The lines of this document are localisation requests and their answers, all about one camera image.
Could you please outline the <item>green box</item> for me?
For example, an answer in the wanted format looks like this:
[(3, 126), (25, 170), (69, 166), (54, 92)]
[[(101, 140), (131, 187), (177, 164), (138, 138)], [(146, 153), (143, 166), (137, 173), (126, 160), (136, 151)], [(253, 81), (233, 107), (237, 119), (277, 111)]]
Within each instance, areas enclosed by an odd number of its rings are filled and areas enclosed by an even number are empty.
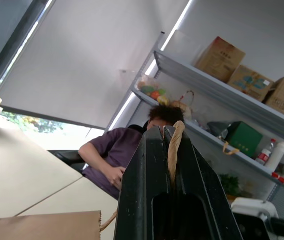
[(244, 123), (236, 121), (227, 127), (225, 140), (232, 147), (238, 149), (248, 157), (252, 157), (263, 138), (263, 135), (257, 130)]

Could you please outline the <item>clear plastic box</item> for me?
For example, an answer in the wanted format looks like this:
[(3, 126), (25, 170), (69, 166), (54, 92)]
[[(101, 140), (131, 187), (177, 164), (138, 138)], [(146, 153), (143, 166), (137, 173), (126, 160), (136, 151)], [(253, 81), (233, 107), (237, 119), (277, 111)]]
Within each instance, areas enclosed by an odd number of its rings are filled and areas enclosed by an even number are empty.
[(196, 64), (204, 48), (189, 36), (175, 30), (164, 52), (192, 66)]

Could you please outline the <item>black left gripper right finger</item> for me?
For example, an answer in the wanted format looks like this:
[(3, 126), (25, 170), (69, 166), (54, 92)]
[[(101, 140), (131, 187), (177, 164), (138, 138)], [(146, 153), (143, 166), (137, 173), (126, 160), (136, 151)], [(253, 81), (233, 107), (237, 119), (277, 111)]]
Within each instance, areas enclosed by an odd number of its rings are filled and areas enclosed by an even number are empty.
[(169, 240), (243, 240), (221, 182), (185, 132), (171, 177)]

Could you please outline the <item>grey metal shelf rack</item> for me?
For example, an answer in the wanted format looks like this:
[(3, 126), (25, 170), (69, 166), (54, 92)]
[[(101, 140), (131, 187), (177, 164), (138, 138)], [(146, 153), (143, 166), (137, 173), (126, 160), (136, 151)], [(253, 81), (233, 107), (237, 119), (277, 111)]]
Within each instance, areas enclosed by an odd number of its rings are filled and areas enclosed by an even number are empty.
[[(142, 67), (136, 73), (135, 78), (129, 86), (124, 99), (107, 125), (107, 130), (115, 128), (116, 124), (119, 123), (120, 118), (124, 116), (123, 112), (134, 97), (139, 98), (141, 102), (146, 102), (149, 105), (157, 104), (155, 100), (135, 88), (137, 81), (144, 73), (144, 69), (148, 66), (148, 62), (151, 62), (153, 66), (157, 67), (155, 72), (156, 77), (160, 73), (164, 73), (181, 83), (187, 84), (190, 87), (195, 87), (195, 89), (204, 96), (216, 100), (223, 107), (247, 117), (259, 126), (284, 139), (284, 115), (282, 113), (279, 113), (265, 104), (233, 89), (193, 66), (183, 63), (175, 57), (164, 53), (158, 48), (158, 45), (162, 43), (163, 36), (164, 32), (160, 32), (144, 60)], [(253, 170), (274, 182), (275, 185), (268, 195), (268, 201), (275, 205), (279, 216), (284, 218), (284, 177), (276, 175), (273, 171), (258, 164), (242, 152), (236, 152), (234, 153), (234, 156)]]

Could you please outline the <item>brown paper bag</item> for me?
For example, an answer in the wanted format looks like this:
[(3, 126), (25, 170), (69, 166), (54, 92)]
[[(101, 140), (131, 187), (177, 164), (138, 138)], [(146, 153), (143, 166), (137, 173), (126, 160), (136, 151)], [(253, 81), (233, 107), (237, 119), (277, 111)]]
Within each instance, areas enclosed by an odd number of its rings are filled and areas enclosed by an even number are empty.
[[(168, 148), (168, 171), (170, 180), (174, 181), (176, 175), (177, 149), (179, 147), (184, 123), (179, 120), (174, 123), (175, 131), (171, 138)], [(105, 230), (117, 217), (118, 209), (104, 223), (100, 224), (101, 211), (74, 212), (65, 214), (44, 214), (17, 216), (10, 218), (0, 218), (0, 240), (100, 240), (100, 232)], [(124, 237), (120, 240), (137, 240), (142, 237), (141, 233), (137, 236), (128, 236), (129, 230), (142, 227), (141, 223), (132, 224), (129, 220), (124, 224)], [(151, 237), (142, 240), (164, 240), (166, 234), (163, 233), (164, 226), (158, 226), (160, 233), (154, 233), (154, 223), (151, 223)]]

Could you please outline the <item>person in purple shirt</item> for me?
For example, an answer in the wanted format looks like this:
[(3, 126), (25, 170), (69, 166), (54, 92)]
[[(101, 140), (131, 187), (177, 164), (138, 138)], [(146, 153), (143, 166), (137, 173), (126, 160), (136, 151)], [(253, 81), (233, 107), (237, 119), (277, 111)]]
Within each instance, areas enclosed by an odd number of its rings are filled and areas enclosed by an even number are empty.
[(164, 126), (173, 126), (175, 122), (183, 120), (183, 112), (179, 107), (157, 105), (150, 109), (143, 130), (119, 127), (90, 140), (78, 150), (78, 154), (87, 164), (82, 171), (83, 176), (117, 200), (122, 175), (144, 131), (152, 127), (162, 129)]

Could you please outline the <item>clear bag of toy fruit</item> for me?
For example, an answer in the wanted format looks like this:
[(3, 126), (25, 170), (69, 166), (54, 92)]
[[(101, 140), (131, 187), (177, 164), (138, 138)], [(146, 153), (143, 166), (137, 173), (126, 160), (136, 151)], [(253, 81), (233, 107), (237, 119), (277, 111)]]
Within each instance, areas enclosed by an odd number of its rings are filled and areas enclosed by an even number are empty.
[(143, 74), (138, 78), (135, 88), (153, 100), (156, 100), (160, 105), (168, 106), (170, 104), (168, 90), (153, 77)]

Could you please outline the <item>green toy vegetables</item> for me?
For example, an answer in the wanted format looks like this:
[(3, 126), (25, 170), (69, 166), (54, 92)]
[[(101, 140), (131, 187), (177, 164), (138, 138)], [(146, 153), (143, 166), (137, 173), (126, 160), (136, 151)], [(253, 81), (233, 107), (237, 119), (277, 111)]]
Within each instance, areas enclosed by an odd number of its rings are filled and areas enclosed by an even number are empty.
[(237, 176), (229, 174), (220, 174), (220, 181), (226, 194), (231, 196), (240, 196), (239, 179)]

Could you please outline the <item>dark grey bag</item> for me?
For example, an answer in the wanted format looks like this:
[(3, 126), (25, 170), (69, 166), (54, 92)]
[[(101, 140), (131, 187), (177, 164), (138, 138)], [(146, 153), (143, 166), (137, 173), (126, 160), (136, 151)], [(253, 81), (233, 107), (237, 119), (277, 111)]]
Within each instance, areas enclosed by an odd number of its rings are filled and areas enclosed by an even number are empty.
[(211, 121), (207, 123), (207, 126), (212, 135), (219, 139), (225, 139), (231, 124), (232, 122), (229, 121)]

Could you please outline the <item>tall brown cardboard box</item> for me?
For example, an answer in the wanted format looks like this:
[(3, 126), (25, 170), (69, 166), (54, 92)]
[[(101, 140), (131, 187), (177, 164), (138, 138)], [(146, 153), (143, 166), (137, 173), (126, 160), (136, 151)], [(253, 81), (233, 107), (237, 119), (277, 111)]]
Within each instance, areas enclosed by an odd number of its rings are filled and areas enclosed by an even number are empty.
[(194, 67), (226, 83), (246, 53), (217, 36), (200, 55)]

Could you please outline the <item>cardboard box with blue print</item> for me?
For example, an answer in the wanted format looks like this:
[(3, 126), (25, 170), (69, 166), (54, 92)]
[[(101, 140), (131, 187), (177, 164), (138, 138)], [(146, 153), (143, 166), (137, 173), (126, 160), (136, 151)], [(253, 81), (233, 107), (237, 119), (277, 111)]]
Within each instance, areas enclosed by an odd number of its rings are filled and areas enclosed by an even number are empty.
[(227, 84), (262, 102), (274, 81), (244, 65), (239, 65)]

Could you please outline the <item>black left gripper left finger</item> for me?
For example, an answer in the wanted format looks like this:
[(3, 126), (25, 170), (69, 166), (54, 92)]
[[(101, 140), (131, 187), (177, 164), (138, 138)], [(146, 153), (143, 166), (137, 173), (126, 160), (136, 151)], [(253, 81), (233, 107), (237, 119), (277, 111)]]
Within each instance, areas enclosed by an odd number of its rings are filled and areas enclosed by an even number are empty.
[(175, 129), (146, 131), (122, 179), (114, 240), (175, 240), (177, 189), (168, 170)]

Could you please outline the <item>white roller blind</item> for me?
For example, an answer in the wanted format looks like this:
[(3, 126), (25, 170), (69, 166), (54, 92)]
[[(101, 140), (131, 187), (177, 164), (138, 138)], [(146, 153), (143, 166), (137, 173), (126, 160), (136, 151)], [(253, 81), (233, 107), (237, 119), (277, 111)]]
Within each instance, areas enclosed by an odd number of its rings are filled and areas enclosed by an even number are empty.
[(106, 128), (188, 0), (55, 0), (0, 87), (2, 105)]

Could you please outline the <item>water bottle with red label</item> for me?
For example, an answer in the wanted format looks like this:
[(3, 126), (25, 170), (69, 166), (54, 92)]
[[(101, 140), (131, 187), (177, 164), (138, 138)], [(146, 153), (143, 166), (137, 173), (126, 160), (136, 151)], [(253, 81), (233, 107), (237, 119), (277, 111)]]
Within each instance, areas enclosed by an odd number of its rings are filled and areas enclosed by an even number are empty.
[(257, 155), (255, 161), (260, 163), (261, 165), (265, 165), (269, 160), (274, 147), (276, 145), (276, 140), (274, 138), (271, 139), (270, 143), (262, 149), (262, 151)]

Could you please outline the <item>white plastic bottle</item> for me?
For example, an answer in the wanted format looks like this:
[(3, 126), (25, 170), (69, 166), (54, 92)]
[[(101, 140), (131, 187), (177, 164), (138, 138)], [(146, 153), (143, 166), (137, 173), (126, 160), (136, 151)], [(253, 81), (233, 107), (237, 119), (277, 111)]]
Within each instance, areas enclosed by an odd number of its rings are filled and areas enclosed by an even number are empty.
[(274, 148), (270, 158), (266, 162), (265, 166), (267, 168), (269, 168), (272, 172), (274, 172), (283, 156), (284, 156), (284, 141), (279, 142), (275, 146), (275, 148)]

